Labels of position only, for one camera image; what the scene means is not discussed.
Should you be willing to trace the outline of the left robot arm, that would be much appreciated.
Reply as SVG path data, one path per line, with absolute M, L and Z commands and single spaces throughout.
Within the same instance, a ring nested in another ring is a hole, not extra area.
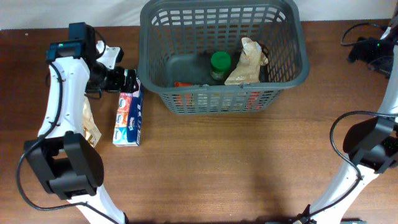
M 104 187 L 101 156 L 84 136 L 83 108 L 91 93 L 134 93 L 135 70 L 120 66 L 120 47 L 110 47 L 94 27 L 71 23 L 68 39 L 46 52 L 50 91 L 45 118 L 36 139 L 24 143 L 28 162 L 48 194 L 76 207 L 90 223 L 127 223 Z

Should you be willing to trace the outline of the grey plastic shopping basket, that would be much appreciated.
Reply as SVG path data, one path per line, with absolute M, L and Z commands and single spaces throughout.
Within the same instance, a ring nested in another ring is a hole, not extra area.
M 138 76 L 177 114 L 246 113 L 300 85 L 309 62 L 291 0 L 149 1 Z

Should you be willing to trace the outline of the brown snack pouch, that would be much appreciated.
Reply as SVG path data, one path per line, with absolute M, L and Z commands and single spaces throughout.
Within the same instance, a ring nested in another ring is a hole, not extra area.
M 96 147 L 101 138 L 101 132 L 95 124 L 93 114 L 91 112 L 90 102 L 87 97 L 84 97 L 83 102 L 83 136 L 92 147 Z

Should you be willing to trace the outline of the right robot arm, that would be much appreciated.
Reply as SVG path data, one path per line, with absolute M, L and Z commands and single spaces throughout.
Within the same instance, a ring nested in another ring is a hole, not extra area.
M 397 13 L 379 39 L 362 40 L 364 44 L 389 45 L 392 49 L 392 71 L 383 101 L 377 112 L 350 111 L 339 116 L 330 128 L 330 144 L 343 163 L 321 197 L 307 205 L 292 223 L 340 223 L 361 191 L 389 168 L 397 167 Z M 337 124 L 354 115 L 367 115 L 346 133 L 343 149 L 334 141 Z

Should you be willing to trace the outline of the Kleenex tissue multipack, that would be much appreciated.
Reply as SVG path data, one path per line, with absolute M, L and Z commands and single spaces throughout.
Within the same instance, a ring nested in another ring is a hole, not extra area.
M 117 147 L 139 146 L 142 129 L 144 87 L 137 70 L 125 70 L 125 89 L 120 93 L 113 133 Z

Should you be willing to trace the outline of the beige pasta bag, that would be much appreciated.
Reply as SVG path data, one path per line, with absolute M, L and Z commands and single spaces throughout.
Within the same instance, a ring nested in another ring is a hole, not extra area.
M 266 66 L 269 60 L 262 47 L 249 37 L 241 39 L 243 49 L 236 68 L 230 73 L 224 82 L 225 85 L 240 85 L 259 83 L 261 67 Z

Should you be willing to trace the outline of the green lid glass jar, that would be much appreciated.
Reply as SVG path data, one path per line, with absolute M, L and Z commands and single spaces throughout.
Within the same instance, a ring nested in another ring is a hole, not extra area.
M 211 77 L 218 81 L 225 81 L 231 68 L 231 56 L 224 51 L 215 52 L 211 58 Z

